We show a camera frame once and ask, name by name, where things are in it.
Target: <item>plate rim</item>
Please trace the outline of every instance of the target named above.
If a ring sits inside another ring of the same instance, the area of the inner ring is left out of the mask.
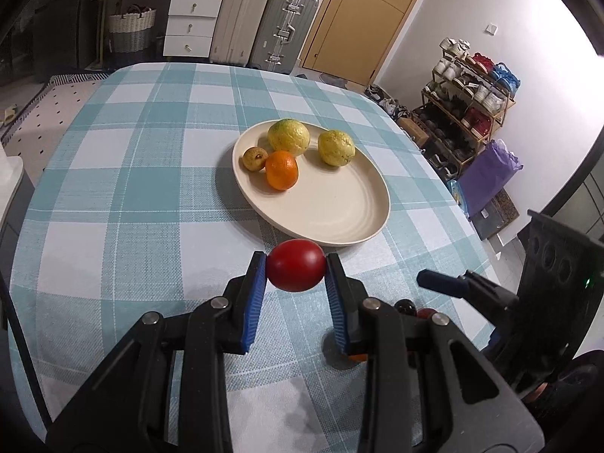
[[[267,122],[275,123],[275,122],[277,122],[277,121],[279,121],[281,119],[283,119],[283,118],[280,117],[279,119],[262,120],[261,122],[257,122],[256,124],[254,124],[254,125],[250,126],[249,128],[247,128],[245,131],[241,132],[239,134],[239,137],[237,138],[237,141],[235,141],[235,144],[233,145],[233,152],[231,153],[231,165],[233,167],[233,175],[235,176],[235,181],[237,182],[237,187],[239,187],[239,190],[243,194],[243,196],[246,199],[246,201],[248,203],[250,203],[250,206],[252,206],[252,208],[254,209],[254,211],[256,213],[258,213],[268,224],[270,224],[271,226],[277,228],[278,230],[282,231],[283,233],[285,233],[285,234],[287,234],[287,235],[289,235],[291,237],[295,237],[297,239],[310,240],[311,242],[315,242],[316,244],[324,246],[324,247],[350,247],[352,245],[358,245],[359,243],[366,242],[367,240],[370,240],[373,237],[377,236],[379,233],[381,233],[382,230],[384,229],[384,227],[386,226],[386,223],[388,223],[388,220],[390,219],[390,213],[391,213],[391,208],[392,208],[392,202],[390,200],[390,191],[388,190],[388,184],[386,183],[386,179],[384,178],[384,176],[382,175],[382,173],[380,172],[380,170],[378,169],[378,167],[375,165],[375,163],[373,163],[373,161],[366,154],[364,154],[363,151],[361,151],[360,149],[358,149],[358,147],[356,147],[356,146],[355,146],[356,154],[363,155],[363,157],[366,158],[366,160],[375,169],[375,171],[379,175],[380,179],[382,180],[384,188],[386,189],[386,194],[388,195],[388,214],[386,215],[386,218],[384,219],[384,222],[382,223],[382,225],[377,230],[375,230],[374,233],[372,233],[368,237],[365,237],[363,239],[357,239],[357,240],[354,240],[352,242],[346,242],[346,243],[342,243],[342,242],[328,242],[328,241],[325,241],[325,240],[316,240],[316,239],[313,239],[313,238],[310,238],[310,237],[306,237],[306,236],[304,236],[302,234],[295,233],[292,230],[288,230],[288,228],[285,228],[280,223],[277,223],[274,219],[270,218],[270,216],[268,216],[266,213],[264,213],[248,197],[248,195],[246,194],[245,190],[242,188],[241,183],[239,182],[239,177],[236,174],[237,167],[239,166],[239,157],[236,156],[236,154],[235,154],[235,152],[237,150],[237,146],[238,146],[239,142],[241,141],[241,138],[244,136],[244,134],[246,134],[251,129],[255,128],[256,126],[264,125]],[[305,120],[300,120],[300,122],[302,124],[304,124],[304,125],[308,124],[308,125],[314,126],[316,128],[323,129],[324,131],[329,131],[329,129],[324,128],[323,126],[319,126],[317,124],[313,124],[312,122],[306,122]]]

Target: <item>brown box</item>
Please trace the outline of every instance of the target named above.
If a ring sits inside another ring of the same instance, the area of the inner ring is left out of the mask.
[[[420,128],[415,122],[411,119],[407,119],[406,117],[401,117],[401,119],[397,120],[396,123],[398,126],[405,131],[411,139],[418,145],[420,148],[427,143],[430,136],[426,131]]]

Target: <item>tablecloth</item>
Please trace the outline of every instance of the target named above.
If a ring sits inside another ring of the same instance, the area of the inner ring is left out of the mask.
[[[193,310],[244,274],[253,251],[287,239],[250,207],[230,166],[239,134],[279,117],[347,132],[386,179],[390,219],[338,250],[347,274],[390,303],[445,312],[486,344],[490,326],[469,305],[415,282],[425,268],[495,274],[445,186],[375,103],[271,72],[139,64],[112,74],[74,119],[17,247],[11,296],[53,418],[144,312]],[[226,358],[236,452],[355,451],[365,367],[328,362],[330,328],[323,283],[297,294],[268,284],[255,344]],[[10,348],[24,412],[44,437],[12,338]]]

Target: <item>round plate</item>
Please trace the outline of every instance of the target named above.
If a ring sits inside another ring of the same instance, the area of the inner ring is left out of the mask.
[[[377,235],[390,214],[386,182],[358,148],[346,166],[324,163],[316,141],[326,129],[304,122],[310,132],[310,147],[296,157],[300,175],[288,191],[269,186],[263,169],[250,172],[243,166],[241,157],[248,148],[260,146],[269,154],[273,151],[267,131],[277,120],[247,129],[233,148],[235,178],[252,207],[286,234],[320,245],[354,245]]]

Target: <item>basket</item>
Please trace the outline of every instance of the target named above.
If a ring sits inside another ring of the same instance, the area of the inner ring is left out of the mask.
[[[109,38],[113,52],[142,51],[151,45],[155,9],[131,5],[125,14],[109,16]]]

